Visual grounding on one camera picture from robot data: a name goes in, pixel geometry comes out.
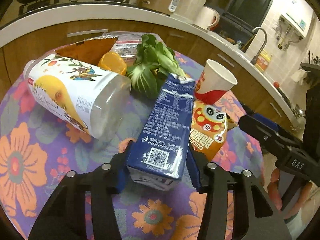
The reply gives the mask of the person's right hand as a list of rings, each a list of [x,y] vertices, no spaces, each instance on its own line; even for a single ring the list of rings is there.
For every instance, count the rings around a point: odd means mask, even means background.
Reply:
[[[276,168],[271,173],[270,183],[267,186],[267,192],[268,192],[268,196],[273,201],[276,208],[278,210],[281,210],[283,203],[282,203],[280,193],[278,190],[279,177],[280,177],[280,170],[278,168]],[[313,186],[312,182],[306,183],[306,185],[301,189],[299,198],[296,201],[293,208],[290,211],[287,211],[287,213],[285,213],[284,219],[289,219],[298,213],[300,208],[306,202],[312,186]]]

